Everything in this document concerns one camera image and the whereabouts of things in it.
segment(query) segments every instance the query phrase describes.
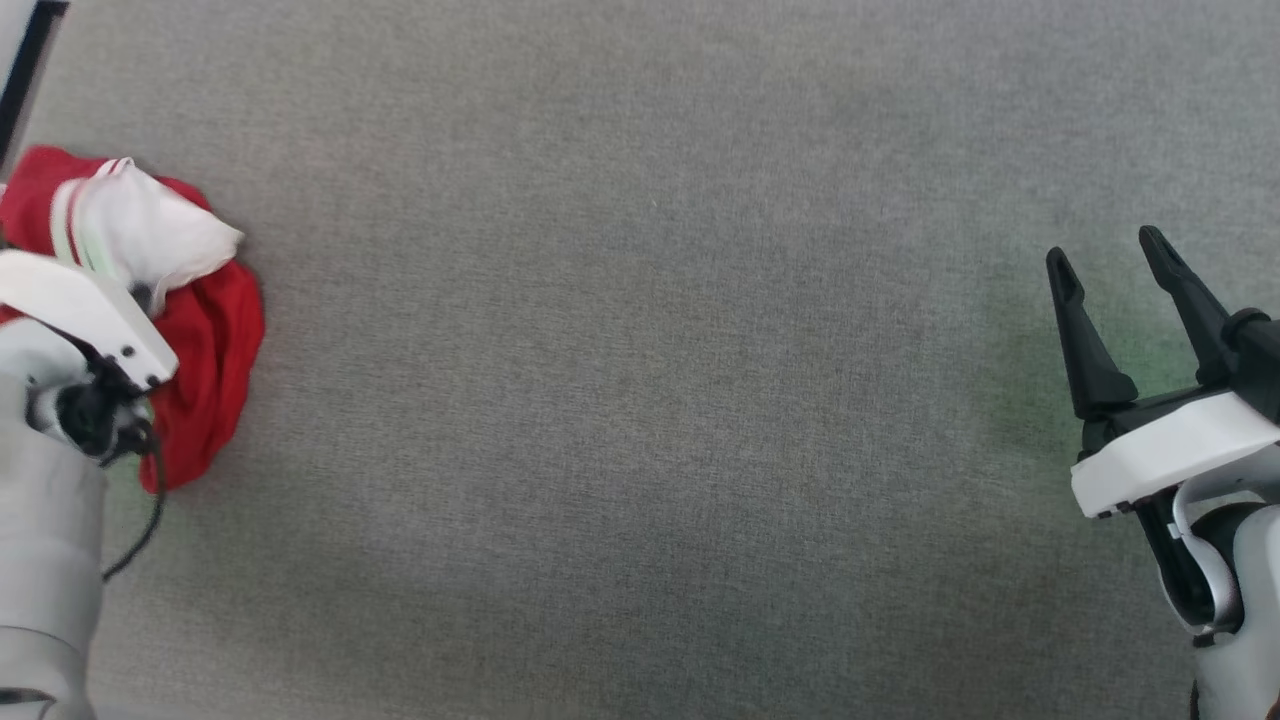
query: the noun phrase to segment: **red cloth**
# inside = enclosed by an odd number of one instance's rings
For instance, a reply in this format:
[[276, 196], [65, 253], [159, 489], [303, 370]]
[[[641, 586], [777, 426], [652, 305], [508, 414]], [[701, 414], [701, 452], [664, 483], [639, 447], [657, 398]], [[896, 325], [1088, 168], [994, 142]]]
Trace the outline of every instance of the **red cloth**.
[[[93, 176], [106, 161], [76, 158], [58, 147], [28, 150], [0, 196], [4, 237], [14, 247], [54, 255], [54, 192], [63, 182]], [[195, 187], [173, 178], [156, 179], [209, 210], [209, 201]], [[250, 370], [266, 331], [257, 281], [232, 260], [170, 291], [164, 313], [152, 322], [178, 355], [173, 379], [150, 395], [155, 429], [164, 442], [165, 479], [173, 489], [205, 474], [214, 455], [236, 433], [248, 396]], [[147, 492], [156, 491], [151, 457], [142, 461], [138, 480]]]

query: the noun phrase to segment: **gray fabric surface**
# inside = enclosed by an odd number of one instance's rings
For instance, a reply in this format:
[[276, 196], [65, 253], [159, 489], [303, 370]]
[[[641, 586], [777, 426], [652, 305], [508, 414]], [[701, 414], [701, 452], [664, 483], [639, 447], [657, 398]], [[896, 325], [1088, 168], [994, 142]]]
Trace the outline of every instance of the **gray fabric surface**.
[[[1263, 0], [78, 3], [27, 142], [250, 233], [239, 433], [108, 592], [219, 717], [1178, 717], [1043, 279], [1148, 392], [1137, 246], [1280, 307]], [[1142, 278], [1135, 282], [1133, 278]], [[111, 492], [110, 546], [147, 505]]]

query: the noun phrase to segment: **white cloth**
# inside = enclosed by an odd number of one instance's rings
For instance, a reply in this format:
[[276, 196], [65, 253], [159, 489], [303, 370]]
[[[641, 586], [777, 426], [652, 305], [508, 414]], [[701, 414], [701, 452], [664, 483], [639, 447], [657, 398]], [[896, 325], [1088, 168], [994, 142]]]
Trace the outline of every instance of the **white cloth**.
[[140, 170], [132, 158], [108, 160], [91, 178], [64, 182], [50, 213], [54, 254], [134, 288], [164, 296], [218, 270], [244, 233]]

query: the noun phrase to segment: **cloth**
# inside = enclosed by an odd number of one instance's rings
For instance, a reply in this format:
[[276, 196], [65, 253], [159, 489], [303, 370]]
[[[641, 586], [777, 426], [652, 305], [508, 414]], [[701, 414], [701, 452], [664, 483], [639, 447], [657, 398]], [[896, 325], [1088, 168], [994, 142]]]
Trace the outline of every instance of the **cloth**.
[[[138, 297], [178, 355], [150, 396], [166, 483], [202, 475], [236, 432], [265, 325], [253, 275], [233, 261], [243, 234], [209, 211], [195, 187], [152, 178], [132, 159], [87, 159], [32, 147], [0, 196], [15, 247], [106, 274]], [[140, 480], [155, 492], [155, 465]]]

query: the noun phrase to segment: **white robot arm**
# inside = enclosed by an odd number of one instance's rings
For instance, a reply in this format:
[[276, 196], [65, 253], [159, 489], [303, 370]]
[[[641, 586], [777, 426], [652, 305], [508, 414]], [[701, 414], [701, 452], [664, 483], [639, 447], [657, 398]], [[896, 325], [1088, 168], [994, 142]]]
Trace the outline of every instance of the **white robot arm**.
[[1071, 489], [1089, 518], [1142, 523], [1190, 634], [1193, 720], [1280, 717], [1280, 323], [1228, 316], [1167, 240], [1139, 233], [1199, 360], [1197, 387], [1138, 398], [1084, 311], [1060, 249], [1050, 287], [1071, 401], [1084, 420]]
[[0, 720], [92, 720], [101, 466], [154, 447], [141, 404], [177, 357], [123, 287], [0, 251]]

